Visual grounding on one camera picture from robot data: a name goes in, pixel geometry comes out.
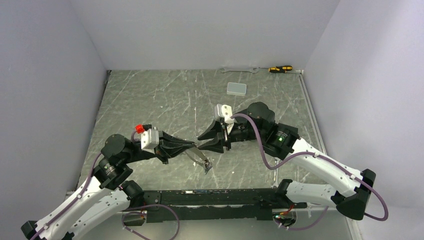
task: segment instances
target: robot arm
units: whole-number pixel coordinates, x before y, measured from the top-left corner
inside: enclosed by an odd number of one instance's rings
[[[348,167],[314,148],[299,137],[297,128],[275,123],[275,113],[263,102],[252,103],[239,113],[247,115],[254,122],[266,154],[280,160],[291,159],[296,165],[328,183],[326,185],[306,184],[284,179],[279,183],[277,195],[292,203],[308,202],[336,207],[346,217],[355,220],[363,219],[371,192],[355,180],[355,177],[372,187],[376,178],[374,172],[369,169],[359,171]],[[256,139],[252,125],[244,118],[231,118],[232,115],[232,109],[228,105],[218,104],[215,107],[214,122],[198,137],[199,140],[212,140],[199,146],[200,150],[223,153],[224,148],[230,150],[234,142]],[[330,159],[351,175],[347,175],[339,167],[323,158]],[[271,167],[268,164],[268,168],[273,170],[277,166]]]
[[[158,158],[163,164],[168,164],[169,158],[196,148],[194,142],[173,137],[151,125],[142,126],[141,129],[140,141],[130,141],[120,134],[108,137],[100,151],[104,158],[92,169],[82,185],[50,214],[38,221],[27,221],[21,227],[26,238],[73,239],[74,236],[82,236],[112,214],[128,208],[134,201],[137,201],[134,206],[142,206],[143,190],[133,181],[125,182],[133,172],[127,164],[151,158]],[[206,157],[203,158],[203,165],[206,172],[212,167]]]

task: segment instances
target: white wall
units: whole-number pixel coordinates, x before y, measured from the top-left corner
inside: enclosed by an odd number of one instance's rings
[[[375,188],[392,206],[388,222],[361,222],[366,240],[422,239],[423,26],[422,1],[342,0],[305,68],[329,154],[375,171]],[[368,211],[382,216],[370,202]]]
[[[306,66],[340,0],[71,0],[107,69]]]
[[[0,5],[0,239],[75,187],[106,69],[68,0]]]

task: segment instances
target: wrench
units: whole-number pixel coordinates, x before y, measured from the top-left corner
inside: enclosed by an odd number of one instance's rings
[[[230,68],[230,67],[223,66],[220,69],[222,69],[221,73],[226,73],[226,72],[249,72],[249,73],[255,74],[255,73],[259,72],[259,67]]]
[[[274,160],[275,160],[275,165],[277,165],[278,164],[277,158],[274,158]],[[274,171],[274,183],[271,185],[271,188],[277,189],[279,184],[280,184],[280,181],[278,181],[278,168],[277,168]]]

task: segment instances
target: gray marble tabletop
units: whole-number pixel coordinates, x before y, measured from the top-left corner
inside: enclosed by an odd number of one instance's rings
[[[227,83],[247,85],[246,96],[227,94]],[[240,111],[254,102],[264,102],[275,120],[299,128],[299,135],[320,149],[298,74],[227,72],[219,70],[114,70],[111,72],[98,112],[91,142],[81,171],[87,177],[95,155],[112,134],[130,138],[137,124],[152,124],[159,130],[197,141],[213,120],[216,104]],[[164,165],[158,159],[129,164],[128,180],[144,190],[269,188],[274,172],[262,162],[256,141],[232,144],[224,154],[203,151],[212,161],[208,174],[186,155]],[[269,156],[270,164],[275,164]],[[279,179],[323,183],[312,173],[289,162],[279,169]]]

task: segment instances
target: red connector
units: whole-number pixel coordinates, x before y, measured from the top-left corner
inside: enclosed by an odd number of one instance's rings
[[[143,128],[143,125],[138,124],[137,126],[135,126],[135,131],[136,131],[138,134],[141,134],[141,133],[144,133],[145,129]]]

